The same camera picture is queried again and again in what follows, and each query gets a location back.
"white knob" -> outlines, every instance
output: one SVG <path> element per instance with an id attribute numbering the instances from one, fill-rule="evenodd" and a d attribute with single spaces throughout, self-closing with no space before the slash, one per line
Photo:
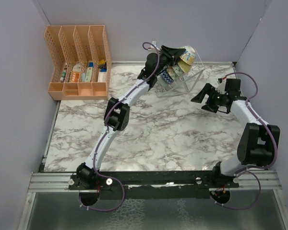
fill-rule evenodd
<path id="1" fill-rule="evenodd" d="M 107 184 L 107 185 L 111 185 L 111 184 L 112 184 L 112 179 L 111 179 L 111 178 L 108 178 L 108 179 L 106 180 L 106 184 Z"/>

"white marble surface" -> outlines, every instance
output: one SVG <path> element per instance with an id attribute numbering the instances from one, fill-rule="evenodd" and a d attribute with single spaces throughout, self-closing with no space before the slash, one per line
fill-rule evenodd
<path id="1" fill-rule="evenodd" d="M 110 95 L 132 86 L 143 66 L 113 65 Z M 131 108 L 127 128 L 113 141 L 102 171 L 210 170 L 233 154 L 243 132 L 232 115 L 213 114 L 192 103 L 207 83 L 233 72 L 230 65 L 206 65 L 193 91 L 157 98 L 155 89 Z M 99 138 L 107 101 L 62 101 L 45 172 L 70 172 L 84 162 Z"/>

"patterned bowl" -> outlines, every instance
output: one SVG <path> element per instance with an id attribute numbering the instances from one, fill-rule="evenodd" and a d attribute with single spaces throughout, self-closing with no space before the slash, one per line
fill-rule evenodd
<path id="1" fill-rule="evenodd" d="M 169 76 L 170 76 L 174 81 L 176 81 L 177 79 L 179 79 L 179 76 L 175 73 L 175 71 L 173 70 L 172 67 L 168 67 L 168 68 L 167 68 L 167 72 L 168 72 Z"/>
<path id="2" fill-rule="evenodd" d="M 186 49 L 186 51 L 180 56 L 181 60 L 188 65 L 192 65 L 195 61 L 196 51 L 191 46 L 183 46 L 181 48 Z"/>
<path id="3" fill-rule="evenodd" d="M 185 63 L 184 61 L 179 61 L 178 62 L 179 67 L 182 69 L 182 71 L 184 73 L 189 73 L 190 69 L 191 69 L 191 65 L 188 65 L 187 63 Z"/>
<path id="4" fill-rule="evenodd" d="M 166 69 L 162 70 L 160 75 L 161 75 L 161 77 L 164 79 L 164 81 L 167 84 L 172 84 L 173 83 L 173 79 L 170 77 L 170 75 L 168 74 Z"/>

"marble table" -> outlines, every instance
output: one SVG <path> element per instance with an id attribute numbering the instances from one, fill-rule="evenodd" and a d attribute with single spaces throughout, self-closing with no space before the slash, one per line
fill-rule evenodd
<path id="1" fill-rule="evenodd" d="M 207 83 L 233 72 L 231 64 L 206 65 L 189 94 L 157 98 L 153 88 L 131 108 L 127 128 L 113 141 L 102 171 L 210 170 L 236 154 L 243 128 L 232 115 L 213 114 L 190 102 Z M 110 96 L 119 97 L 143 66 L 113 65 Z M 99 138 L 107 101 L 62 101 L 45 172 L 70 172 Z"/>

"glass panel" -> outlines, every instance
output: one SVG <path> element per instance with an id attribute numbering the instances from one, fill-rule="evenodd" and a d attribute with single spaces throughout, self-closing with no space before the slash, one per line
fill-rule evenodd
<path id="1" fill-rule="evenodd" d="M 245 207 L 257 191 L 233 191 L 228 205 Z M 100 200 L 99 208 L 117 200 Z M 79 208 L 77 193 L 36 195 L 30 230 L 284 230 L 273 191 L 263 191 L 249 210 L 219 207 L 210 199 L 125 200 L 119 210 L 102 213 Z"/>

